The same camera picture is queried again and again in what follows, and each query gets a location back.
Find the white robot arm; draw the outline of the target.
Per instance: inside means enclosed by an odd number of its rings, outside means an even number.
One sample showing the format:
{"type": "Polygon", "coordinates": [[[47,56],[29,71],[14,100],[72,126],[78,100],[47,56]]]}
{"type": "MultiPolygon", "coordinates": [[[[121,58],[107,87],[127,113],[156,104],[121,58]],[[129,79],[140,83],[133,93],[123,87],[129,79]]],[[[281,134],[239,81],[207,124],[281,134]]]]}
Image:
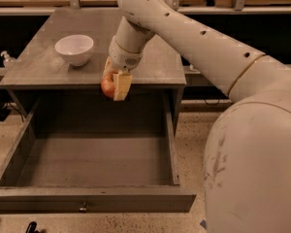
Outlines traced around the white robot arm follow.
{"type": "Polygon", "coordinates": [[[126,97],[131,70],[158,35],[231,101],[205,149],[208,233],[291,233],[291,68],[172,8],[172,0],[117,0],[103,91],[126,97]]]}

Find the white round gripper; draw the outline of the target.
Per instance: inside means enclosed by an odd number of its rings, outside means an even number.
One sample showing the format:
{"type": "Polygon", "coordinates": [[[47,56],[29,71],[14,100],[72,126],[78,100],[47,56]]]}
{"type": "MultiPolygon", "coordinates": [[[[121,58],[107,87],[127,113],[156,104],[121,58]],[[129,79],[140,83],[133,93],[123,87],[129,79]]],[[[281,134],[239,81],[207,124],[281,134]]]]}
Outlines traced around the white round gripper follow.
{"type": "Polygon", "coordinates": [[[124,101],[132,83],[129,72],[117,70],[133,70],[143,58],[144,48],[154,36],[150,30],[142,28],[123,17],[109,46],[109,57],[106,59],[103,77],[111,77],[114,82],[114,101],[124,101]]]}

